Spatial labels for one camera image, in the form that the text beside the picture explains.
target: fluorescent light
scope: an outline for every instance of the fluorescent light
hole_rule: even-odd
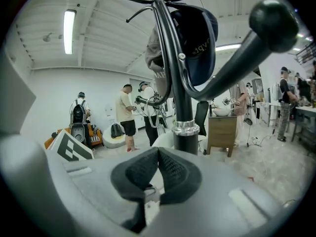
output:
[[[64,46],[65,53],[73,53],[73,30],[75,21],[75,10],[66,10],[64,15]]]
[[[222,51],[222,50],[227,50],[227,49],[234,49],[234,48],[239,48],[241,44],[233,44],[233,45],[224,45],[224,46],[219,46],[215,48],[215,51]]]

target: black shorts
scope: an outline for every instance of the black shorts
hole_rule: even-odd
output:
[[[135,121],[134,120],[123,121],[120,124],[121,124],[121,126],[124,127],[125,134],[127,136],[135,135],[135,133],[136,133],[136,126],[135,126]]]

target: white ceiling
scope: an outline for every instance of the white ceiling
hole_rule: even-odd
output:
[[[239,43],[249,31],[248,15],[261,0],[185,0],[202,6],[218,19],[217,46]],[[29,0],[17,17],[16,31],[29,55],[31,69],[94,68],[152,78],[146,66],[135,66],[143,59],[154,27],[151,11],[125,22],[144,5],[126,0]],[[63,16],[67,9],[77,11],[73,54],[64,52]],[[43,36],[51,33],[49,42]],[[217,52],[220,68],[235,50]]]

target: hand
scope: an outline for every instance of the hand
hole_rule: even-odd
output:
[[[239,106],[240,105],[240,101],[236,100],[236,102],[234,102],[233,105]]]

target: silver metal ring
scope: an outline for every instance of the silver metal ring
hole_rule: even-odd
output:
[[[199,133],[199,126],[195,121],[176,121],[172,131],[179,136],[192,136]]]

